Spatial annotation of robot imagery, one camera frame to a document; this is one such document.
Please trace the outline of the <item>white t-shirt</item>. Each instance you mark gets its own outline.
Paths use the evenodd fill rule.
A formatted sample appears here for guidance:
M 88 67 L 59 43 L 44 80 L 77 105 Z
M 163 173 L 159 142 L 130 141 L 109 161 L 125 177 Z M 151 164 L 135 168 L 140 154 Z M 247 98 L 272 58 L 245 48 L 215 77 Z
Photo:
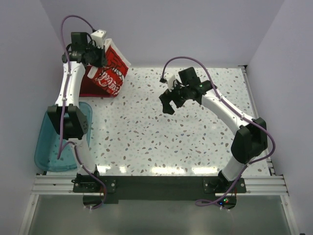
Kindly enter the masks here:
M 104 67 L 91 67 L 87 77 L 111 97 L 118 96 L 131 63 L 120 52 L 111 38 L 104 42 L 107 64 Z

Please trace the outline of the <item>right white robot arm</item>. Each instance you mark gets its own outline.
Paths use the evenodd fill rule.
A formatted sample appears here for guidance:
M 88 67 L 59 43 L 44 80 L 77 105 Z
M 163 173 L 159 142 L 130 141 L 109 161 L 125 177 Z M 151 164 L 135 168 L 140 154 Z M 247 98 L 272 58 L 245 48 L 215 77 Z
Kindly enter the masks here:
M 193 67 L 180 71 L 179 77 L 176 79 L 172 73 L 161 76 L 160 82 L 168 87 L 159 96 L 162 111 L 172 115 L 175 111 L 171 102 L 180 108 L 187 100 L 196 101 L 212 111 L 232 131 L 232 156 L 215 182 L 221 191 L 230 192 L 244 166 L 267 149 L 266 122 L 262 118 L 254 119 L 228 103 L 211 81 L 200 80 Z

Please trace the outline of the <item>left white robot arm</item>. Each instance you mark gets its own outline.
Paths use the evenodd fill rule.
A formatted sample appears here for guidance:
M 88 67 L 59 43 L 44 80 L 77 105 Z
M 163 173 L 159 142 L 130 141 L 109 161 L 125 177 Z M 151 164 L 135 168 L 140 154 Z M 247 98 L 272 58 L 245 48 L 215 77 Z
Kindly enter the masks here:
M 81 83 L 88 65 L 101 68 L 107 64 L 105 56 L 104 30 L 72 32 L 71 43 L 64 46 L 63 79 L 55 104 L 49 106 L 47 114 L 52 125 L 60 136 L 57 159 L 66 147 L 70 147 L 77 166 L 77 174 L 90 175 L 84 186 L 90 192 L 101 188 L 101 180 L 96 177 L 97 166 L 91 158 L 87 133 L 89 123 L 79 106 Z

